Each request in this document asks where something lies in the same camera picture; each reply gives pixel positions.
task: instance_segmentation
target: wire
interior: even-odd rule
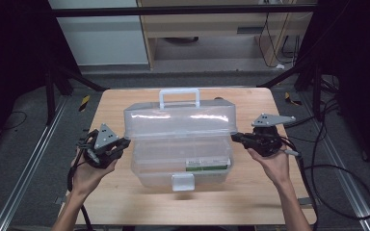
[[[10,129],[16,128],[16,127],[22,125],[26,121],[26,118],[28,117],[28,115],[24,112],[12,112],[12,114],[23,114],[24,115],[23,120],[20,121],[19,123],[17,123],[16,125],[12,126],[12,127],[4,127],[4,128],[2,128],[2,130],[10,130]]]
[[[311,166],[310,167],[305,167],[304,169],[310,169],[310,178],[311,178],[311,184],[313,186],[313,190],[314,190],[314,193],[317,195],[318,199],[327,207],[329,208],[330,210],[332,210],[333,212],[337,213],[338,215],[342,216],[342,217],[345,217],[345,218],[349,218],[349,219],[354,219],[354,220],[363,220],[363,219],[369,219],[370,218],[370,214],[367,215],[367,216],[364,216],[364,217],[356,217],[356,216],[351,216],[351,215],[348,215],[348,214],[345,214],[341,211],[339,211],[338,209],[334,208],[333,206],[331,206],[319,193],[318,189],[317,189],[317,186],[316,186],[316,183],[315,183],[315,178],[314,178],[314,169],[316,167],[334,167],[334,168],[338,168],[340,170],[344,170],[346,171],[347,173],[351,174],[354,176],[355,179],[358,180],[358,182],[361,183],[361,185],[364,187],[365,190],[368,191],[369,195],[370,195],[370,190],[368,189],[368,187],[360,180],[359,177],[357,177],[355,174],[353,174],[352,172],[350,172],[349,170],[343,168],[343,167],[338,167],[338,166],[333,166],[333,165],[315,165],[315,154],[316,154],[316,150],[317,150],[317,145],[318,145],[318,142],[320,141],[320,137],[321,137],[321,134],[322,134],[322,131],[325,127],[325,111],[326,111],[326,108],[328,107],[327,105],[332,101],[330,100],[328,103],[326,103],[325,105],[325,110],[323,110],[323,116],[322,116],[322,120],[321,120],[321,128],[320,128],[320,132],[318,133],[318,136],[317,136],[317,139],[316,139],[316,142],[314,143],[314,146],[313,146],[313,151],[312,151],[312,160],[311,160]]]
[[[272,37],[271,37],[271,35],[270,35],[270,30],[269,30],[269,13],[266,13],[266,19],[265,19],[265,21],[264,21],[264,26],[263,26],[263,30],[262,30],[262,32],[260,33],[260,36],[259,36],[259,49],[260,49],[260,52],[261,52],[261,54],[262,54],[262,57],[263,57],[263,60],[264,60],[264,63],[265,63],[265,65],[266,66],[268,66],[268,67],[276,67],[275,65],[269,65],[269,64],[267,64],[267,62],[266,62],[266,59],[264,59],[264,53],[263,53],[263,50],[262,50],[262,48],[261,48],[261,38],[262,38],[262,35],[263,35],[263,33],[264,33],[264,31],[265,30],[267,30],[267,34],[268,34],[268,36],[269,36],[269,41],[270,41],[270,43],[271,43],[271,45],[272,45],[272,51],[273,51],[273,54],[275,55],[275,58],[281,63],[281,64],[291,64],[292,62],[285,62],[285,61],[281,61],[279,58],[278,58],[278,54],[276,54],[276,48],[275,48],[275,46],[274,46],[274,44],[273,44],[273,40],[272,40]]]
[[[85,144],[87,144],[87,142],[89,141],[89,139],[92,136],[93,136],[93,133],[89,133],[86,136],[86,138],[84,139],[83,144],[81,144],[81,146],[84,146]],[[76,172],[76,170],[77,170],[77,168],[79,166],[81,166],[84,163],[86,163],[86,162],[83,162],[83,163],[79,164],[79,161],[80,161],[81,156],[83,155],[83,152],[85,152],[85,149],[84,148],[81,148],[79,150],[79,153],[76,156],[76,159],[74,160],[73,166],[68,171],[68,175],[67,175],[67,189],[68,189],[69,192],[71,192],[71,190],[73,189],[73,176],[74,176],[74,173]],[[93,231],[93,226],[92,226],[92,223],[90,222],[89,215],[87,213],[87,210],[86,210],[85,206],[82,205],[82,207],[80,208],[80,210],[83,213],[83,217],[84,217],[84,220],[86,222],[87,230],[88,231]]]
[[[299,150],[297,149],[296,145],[292,141],[290,141],[289,139],[287,139],[285,137],[281,137],[281,139],[282,139],[283,143],[285,143],[286,145],[288,145],[293,151],[296,151],[296,152],[299,153],[299,156],[296,156],[296,161],[299,164],[299,171],[300,171],[300,174],[301,174],[301,176],[303,178],[304,186],[305,186],[306,190],[308,191],[308,196],[310,197],[311,204],[312,204],[312,207],[314,209],[315,216],[316,216],[316,218],[318,218],[318,206],[317,206],[317,202],[315,201],[314,194],[312,193],[311,188],[310,188],[310,186],[308,184],[308,180],[305,177],[303,156],[299,152]],[[316,219],[316,221],[313,224],[313,231],[316,231],[317,228],[318,228],[318,219]]]

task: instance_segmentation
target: wooden table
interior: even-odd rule
[[[199,89],[200,99],[222,97],[236,105],[239,132],[251,132],[251,122],[261,113],[278,115],[268,89]],[[158,102],[159,90],[106,90],[92,121],[92,128],[107,125],[124,134],[123,110],[138,102]],[[187,95],[168,95],[166,100],[191,100]],[[285,135],[282,125],[278,131]],[[197,186],[192,192],[146,188],[131,171],[133,145],[124,150],[116,170],[107,175],[89,196],[85,206],[93,224],[252,225],[283,224],[278,192],[240,143],[233,142],[234,166],[222,184]],[[290,158],[290,173],[298,198],[308,197],[297,163]],[[309,223],[316,216],[303,206]],[[78,224],[84,224],[80,214]]]

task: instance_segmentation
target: gray floor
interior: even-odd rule
[[[102,75],[87,73],[86,77],[112,89],[254,87],[278,76],[283,71],[269,68],[263,63],[252,37],[199,38],[199,41],[195,43],[176,44],[161,39],[158,45],[153,70],[125,69],[117,73]],[[308,103],[305,102],[310,98],[311,91],[295,93],[292,89],[294,80],[295,78],[292,77],[280,83],[272,89],[272,93],[281,115],[295,116],[297,119],[306,118],[310,116],[310,113],[307,108]],[[83,129],[89,128],[101,97],[101,92],[90,90],[75,81],[71,82],[75,87],[73,95],[60,96],[56,92],[57,103],[65,102],[65,109],[50,142],[43,150],[40,162],[21,196],[15,213],[10,217],[10,229],[12,230],[16,227],[19,230],[47,230],[60,210],[60,205],[55,204],[54,200],[66,191],[66,174],[69,162],[74,155],[75,144]],[[299,106],[286,102],[286,92],[290,92],[295,99],[304,104]],[[88,107],[84,112],[79,112],[78,108],[82,98],[86,95],[91,97]],[[323,93],[325,101],[332,97],[333,95],[329,93]],[[17,180],[22,175],[25,166],[28,165],[34,148],[44,132],[45,107],[44,88],[22,95],[13,109],[22,113],[12,114],[5,125],[8,128],[14,128],[3,130],[0,136],[0,212],[10,198]],[[331,163],[333,155],[337,155],[344,166],[355,172],[370,188],[370,162],[362,160],[361,149],[347,125],[346,116],[341,115],[339,110],[331,112],[326,117],[326,125],[328,136],[317,148],[316,163]],[[311,162],[314,143],[310,141],[314,141],[317,136],[317,126],[319,123],[310,121],[287,129],[288,136],[304,154],[306,166]],[[345,184],[339,180],[341,179],[339,172],[330,169],[317,169],[315,172],[317,189],[323,198],[340,211],[354,215],[357,202],[355,203],[352,196],[345,191]],[[360,189],[361,199],[364,199],[366,207],[370,208],[369,196],[359,184],[356,184],[356,188]],[[360,222],[344,218],[323,204],[319,205],[318,209],[318,230],[370,230],[365,227],[370,224],[370,220]],[[276,230],[277,228],[274,226],[257,227],[258,230]]]

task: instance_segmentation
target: box lid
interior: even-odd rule
[[[235,105],[224,99],[170,102],[163,108],[161,102],[136,103],[124,110],[124,122],[124,136],[131,140],[237,132]]]

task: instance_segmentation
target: wrist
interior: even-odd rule
[[[290,179],[284,179],[282,181],[276,181],[274,182],[276,189],[279,192],[290,192],[291,190],[294,190],[293,183]]]
[[[69,194],[68,194],[68,199],[74,200],[76,202],[84,202],[86,198],[89,196],[88,193],[80,192],[75,189],[73,189]]]

